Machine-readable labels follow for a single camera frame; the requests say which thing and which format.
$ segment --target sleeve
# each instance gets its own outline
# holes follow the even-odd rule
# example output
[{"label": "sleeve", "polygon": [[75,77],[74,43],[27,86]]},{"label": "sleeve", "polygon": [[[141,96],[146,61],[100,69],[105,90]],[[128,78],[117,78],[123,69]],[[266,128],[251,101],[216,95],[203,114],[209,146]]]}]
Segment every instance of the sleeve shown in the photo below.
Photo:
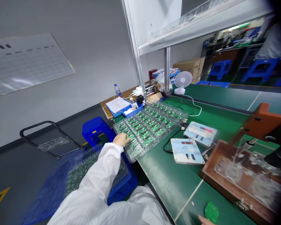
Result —
[{"label": "sleeve", "polygon": [[106,143],[98,161],[88,170],[78,190],[64,199],[48,225],[96,222],[107,208],[106,199],[120,168],[121,152],[122,146]]}]

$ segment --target green workbench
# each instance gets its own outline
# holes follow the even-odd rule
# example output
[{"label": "green workbench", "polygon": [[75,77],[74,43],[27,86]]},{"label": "green workbench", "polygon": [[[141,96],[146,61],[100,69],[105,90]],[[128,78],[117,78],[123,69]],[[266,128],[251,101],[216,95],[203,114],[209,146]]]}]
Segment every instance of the green workbench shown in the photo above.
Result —
[{"label": "green workbench", "polygon": [[212,102],[251,112],[260,103],[264,102],[270,104],[270,112],[281,114],[281,93],[191,84],[185,88],[185,95],[189,95],[200,101]]},{"label": "green workbench", "polygon": [[[199,85],[190,85],[189,87],[186,90],[186,95],[242,110],[247,110],[250,107],[252,109],[251,111],[253,111],[264,99],[262,93],[256,91]],[[164,102],[173,106],[179,106],[183,102],[192,104],[190,100],[174,97],[168,98]],[[275,104],[275,107],[272,108],[273,112],[281,113],[279,111],[279,109],[281,110],[281,103],[277,101],[273,103]],[[195,121],[215,128],[218,130],[215,138],[224,141],[229,141],[248,117],[246,114],[208,104],[198,102],[195,104],[202,107],[202,112],[197,117],[189,117],[187,123],[189,124],[191,121]],[[188,104],[184,103],[181,107],[189,114],[193,112],[193,109]],[[195,106],[194,110],[194,115],[197,115],[200,111]],[[123,118],[124,116],[121,115],[115,118],[114,121],[118,122]],[[163,146],[179,129],[177,128],[173,131],[138,160],[175,223],[178,225],[200,224],[197,215],[204,216],[204,208],[211,201],[219,209],[220,216],[218,224],[254,224],[251,219],[199,177],[199,172],[203,168],[202,166],[176,164],[173,155],[163,151]],[[183,138],[183,133],[184,131],[180,130],[173,138]],[[276,148],[272,143],[258,142]],[[170,143],[165,148],[171,149]],[[206,150],[202,146],[199,146],[199,149],[201,152]]]}]

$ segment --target plastic bottle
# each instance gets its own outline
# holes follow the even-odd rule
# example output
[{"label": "plastic bottle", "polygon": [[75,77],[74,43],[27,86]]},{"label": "plastic bottle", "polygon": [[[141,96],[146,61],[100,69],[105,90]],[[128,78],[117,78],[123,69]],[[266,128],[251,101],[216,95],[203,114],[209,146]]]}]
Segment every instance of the plastic bottle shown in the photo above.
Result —
[{"label": "plastic bottle", "polygon": [[138,105],[137,105],[137,103],[135,102],[134,98],[130,98],[130,101],[131,101],[131,108],[132,108],[132,111],[138,109]]},{"label": "plastic bottle", "polygon": [[121,96],[121,95],[122,95],[122,93],[121,93],[119,87],[118,87],[116,84],[115,84],[115,91],[116,91],[116,95],[117,95],[117,96]]}]

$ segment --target white shelf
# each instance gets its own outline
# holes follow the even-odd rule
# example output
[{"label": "white shelf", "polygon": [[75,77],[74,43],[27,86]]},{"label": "white shelf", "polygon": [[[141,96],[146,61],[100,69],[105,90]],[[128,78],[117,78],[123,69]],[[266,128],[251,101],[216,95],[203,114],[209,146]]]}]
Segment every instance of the white shelf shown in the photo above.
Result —
[{"label": "white shelf", "polygon": [[139,46],[140,55],[237,26],[272,13],[266,0],[229,0]]}]

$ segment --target person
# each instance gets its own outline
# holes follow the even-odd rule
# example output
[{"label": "person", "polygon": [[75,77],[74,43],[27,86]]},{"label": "person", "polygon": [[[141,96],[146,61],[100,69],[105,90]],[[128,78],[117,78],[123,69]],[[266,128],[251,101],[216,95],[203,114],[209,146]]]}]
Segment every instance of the person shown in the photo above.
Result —
[{"label": "person", "polygon": [[255,55],[256,59],[281,59],[281,26],[280,23],[274,24],[267,32],[267,38],[262,47]]},{"label": "person", "polygon": [[[106,143],[98,161],[88,170],[79,188],[61,203],[48,225],[52,224],[171,224],[150,188],[138,186],[125,202],[107,205],[112,182],[117,175],[123,147],[130,141],[121,133]],[[213,225],[199,217],[204,225]]]},{"label": "person", "polygon": [[234,35],[231,33],[231,31],[228,31],[228,33],[224,36],[224,40],[223,40],[224,47],[226,47],[226,46],[229,46],[229,47],[233,46],[233,44],[232,44],[232,39],[233,38],[234,38]]}]

